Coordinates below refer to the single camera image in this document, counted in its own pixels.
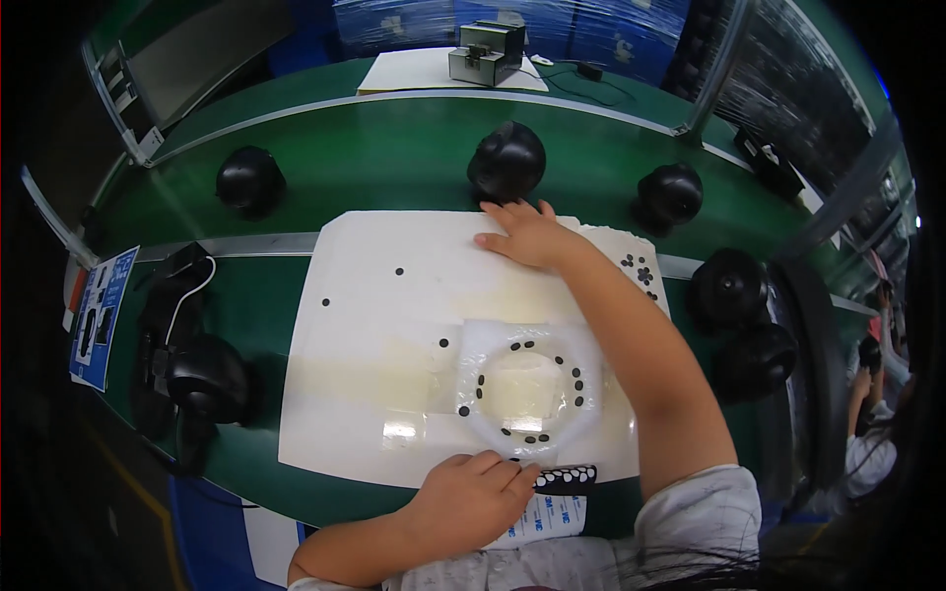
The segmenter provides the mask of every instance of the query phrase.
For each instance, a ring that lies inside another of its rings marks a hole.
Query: black cable
[[[174,409],[174,438],[173,438],[175,456],[178,455],[178,451],[181,448],[180,445],[178,444],[178,431],[180,431],[178,423],[180,420],[181,420],[181,408],[176,407]],[[194,484],[193,482],[191,482],[190,479],[191,477],[189,476],[177,477],[177,480],[186,482],[187,486],[189,486],[191,490],[193,490],[195,493],[207,499],[208,501],[217,503],[218,505],[223,505],[224,507],[233,507],[234,509],[259,509],[259,505],[244,505],[243,503],[231,503],[230,501],[225,501],[222,498],[214,498],[210,496],[208,493],[205,493],[204,491],[202,491],[200,487],[198,487],[197,484]]]
[[[626,95],[626,98],[624,98],[624,99],[622,99],[622,100],[619,100],[619,101],[617,101],[617,102],[614,102],[614,103],[606,103],[606,102],[603,102],[602,100],[599,100],[598,98],[595,98],[594,96],[591,96],[591,95],[586,95],[586,94],[584,94],[584,93],[579,93],[578,91],[566,90],[566,89],[562,88],[561,86],[559,86],[558,84],[556,84],[553,80],[551,80],[551,78],[554,78],[554,77],[559,76],[559,75],[561,75],[561,74],[574,74],[577,78],[584,78],[584,77],[580,77],[580,76],[578,75],[578,68],[577,68],[577,66],[576,66],[576,68],[575,68],[574,70],[565,70],[565,71],[562,71],[562,72],[555,72],[554,74],[550,74],[550,75],[548,75],[548,76],[541,76],[541,75],[537,76],[537,75],[533,74],[532,72],[526,72],[525,70],[520,70],[520,71],[523,72],[524,74],[527,74],[527,75],[529,75],[529,76],[531,76],[531,77],[537,79],[537,80],[546,80],[549,84],[551,84],[552,86],[554,86],[555,88],[557,88],[558,90],[562,91],[563,93],[565,93],[565,94],[567,94],[567,95],[580,96],[580,97],[582,97],[582,98],[587,98],[588,100],[593,100],[593,101],[595,101],[596,103],[598,103],[599,105],[601,105],[602,107],[616,107],[616,106],[620,105],[621,103],[623,103],[625,100],[627,100],[627,98],[630,98],[631,100],[634,100],[635,102],[637,102],[637,99],[634,97],[634,95],[632,95],[632,94],[630,94],[629,92],[625,91],[623,88],[620,88],[620,87],[618,87],[618,86],[615,86],[614,84],[608,82],[607,80],[599,80],[599,82],[601,82],[602,84],[606,84],[606,85],[610,86],[611,88],[613,88],[613,89],[615,89],[615,90],[621,91],[622,93],[624,93],[624,94]]]
[[[208,493],[205,493],[204,491],[202,491],[201,488],[197,484],[195,484],[194,482],[191,482],[190,477],[180,477],[178,478],[178,480],[183,480],[184,482],[187,483],[187,486],[189,486],[191,490],[193,490],[195,493],[207,499],[208,501],[217,503],[218,505],[223,505],[224,507],[233,507],[234,509],[259,509],[259,505],[244,505],[243,503],[231,503],[230,501],[225,501],[222,498],[214,498],[212,495],[209,495]]]

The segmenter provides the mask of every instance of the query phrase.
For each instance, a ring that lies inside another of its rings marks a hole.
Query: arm
[[[903,387],[910,379],[910,364],[894,353],[890,344],[890,308],[881,309],[881,356],[887,373],[895,384]]]
[[[637,414],[644,500],[700,470],[735,463],[710,384],[670,319],[590,242],[560,226],[548,203],[539,206],[541,215],[525,203],[483,203],[509,236],[478,235],[477,244],[554,269],[569,286]]]
[[[854,435],[857,429],[857,418],[861,415],[861,406],[864,399],[872,390],[870,382],[870,370],[861,368],[857,371],[854,381],[850,383],[850,400],[848,401],[848,437]]]
[[[867,392],[867,407],[874,408],[877,404],[884,400],[884,369],[882,368],[879,372],[871,377],[870,389]]]
[[[305,577],[367,587],[430,562],[402,513],[341,523],[316,531],[296,549],[289,584]]]
[[[538,464],[504,461],[495,451],[453,456],[430,470],[403,509],[310,535],[292,556],[288,585],[315,577],[370,587],[482,548],[522,516],[539,470]]]

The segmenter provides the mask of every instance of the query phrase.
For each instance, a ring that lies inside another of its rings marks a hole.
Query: clear plastic sheet
[[[489,447],[552,465],[601,419],[602,356],[586,326],[468,321],[456,411]]]
[[[454,45],[459,26],[492,20],[526,26],[526,52],[591,61],[660,84],[690,0],[337,0],[347,57]]]

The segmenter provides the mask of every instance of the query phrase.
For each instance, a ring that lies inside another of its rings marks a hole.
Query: hand
[[[880,304],[881,308],[890,307],[889,285],[888,282],[882,281],[881,284],[877,286],[877,303]]]
[[[495,451],[461,454],[434,466],[417,495],[397,512],[428,562],[495,542],[533,497],[538,464],[522,467]]]
[[[506,231],[499,234],[477,234],[474,241],[488,251],[504,254],[523,265],[556,269],[574,245],[583,240],[581,236],[559,225],[552,206],[543,200],[535,208],[520,200],[499,207],[484,201],[480,207]]]
[[[867,395],[870,394],[870,382],[871,375],[868,368],[862,367],[861,369],[857,370],[857,374],[850,382],[851,397],[858,401],[867,398]]]

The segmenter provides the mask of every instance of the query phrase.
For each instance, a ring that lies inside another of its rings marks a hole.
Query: black box
[[[759,177],[759,182],[766,189],[786,201],[792,201],[804,188],[798,174],[789,164],[788,158],[770,142],[763,142],[745,127],[739,128],[736,139],[733,141],[736,142],[736,148],[745,161],[752,166],[752,170]],[[772,162],[762,151],[763,146],[769,146],[772,153],[778,156],[778,164]]]

